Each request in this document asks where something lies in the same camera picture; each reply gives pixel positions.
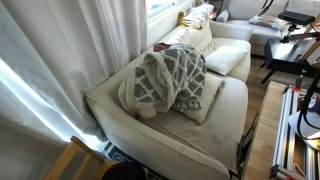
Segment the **table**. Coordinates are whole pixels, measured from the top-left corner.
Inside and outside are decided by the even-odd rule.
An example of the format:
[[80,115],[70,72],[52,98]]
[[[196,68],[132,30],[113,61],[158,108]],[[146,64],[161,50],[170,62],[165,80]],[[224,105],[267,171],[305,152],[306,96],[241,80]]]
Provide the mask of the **table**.
[[295,41],[283,44],[277,39],[269,39],[264,46],[264,64],[271,71],[260,85],[264,84],[276,71],[299,75],[305,70],[304,76],[314,77],[317,68],[305,60],[299,60],[307,43],[308,40],[302,41],[300,45],[296,45]]
[[286,85],[273,81],[269,83],[244,164],[244,180],[269,179],[285,87]]

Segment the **patterned blanket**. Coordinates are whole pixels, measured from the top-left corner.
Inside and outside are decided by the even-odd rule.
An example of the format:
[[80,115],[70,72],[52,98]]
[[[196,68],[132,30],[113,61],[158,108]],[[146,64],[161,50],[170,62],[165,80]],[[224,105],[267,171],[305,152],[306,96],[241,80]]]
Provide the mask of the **patterned blanket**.
[[178,108],[201,108],[206,74],[205,58],[190,44],[148,53],[142,65],[129,68],[119,88],[119,99],[131,115],[149,118]]

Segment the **window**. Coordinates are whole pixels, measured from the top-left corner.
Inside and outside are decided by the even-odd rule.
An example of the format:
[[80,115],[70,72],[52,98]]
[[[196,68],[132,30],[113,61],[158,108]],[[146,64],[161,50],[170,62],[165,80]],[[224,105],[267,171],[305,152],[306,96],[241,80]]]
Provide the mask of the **window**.
[[177,0],[146,0],[148,17],[152,17],[176,4]]

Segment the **white couch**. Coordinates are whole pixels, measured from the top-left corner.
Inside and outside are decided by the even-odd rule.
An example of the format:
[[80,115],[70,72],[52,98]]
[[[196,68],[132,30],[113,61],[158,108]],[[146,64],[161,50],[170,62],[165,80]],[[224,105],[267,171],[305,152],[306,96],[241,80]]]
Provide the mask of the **white couch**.
[[[175,38],[185,27],[178,26],[159,42]],[[129,66],[141,64],[146,53],[90,91],[86,100],[109,140],[122,151],[169,179],[230,179],[236,172],[237,147],[246,119],[250,71],[248,42],[252,29],[210,21],[206,28],[190,33],[190,43],[208,56],[229,45],[249,53],[223,78],[223,84],[202,125],[170,110],[166,124],[138,120],[122,108],[119,85]]]
[[[264,45],[268,39],[281,39],[287,35],[289,25],[281,30],[249,23],[249,19],[258,14],[265,0],[227,0],[224,10],[216,21],[252,27],[253,33],[249,40],[252,45],[251,53],[264,56]],[[274,0],[265,15],[278,17],[284,11],[292,11],[316,17],[320,13],[320,1],[313,0]]]

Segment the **chair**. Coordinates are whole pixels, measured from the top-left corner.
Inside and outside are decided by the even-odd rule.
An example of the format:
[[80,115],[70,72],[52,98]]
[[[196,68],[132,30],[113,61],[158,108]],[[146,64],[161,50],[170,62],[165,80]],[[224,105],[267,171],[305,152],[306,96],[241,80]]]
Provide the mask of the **chair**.
[[103,175],[109,168],[114,167],[115,164],[119,163],[116,161],[103,159],[87,145],[85,145],[80,139],[72,136],[71,142],[68,144],[57,162],[43,179],[60,179],[68,165],[71,164],[70,162],[73,159],[76,159],[77,155],[79,154],[79,150],[85,153],[85,158],[74,173],[72,179],[86,179],[84,177],[90,177],[90,179],[102,179]]

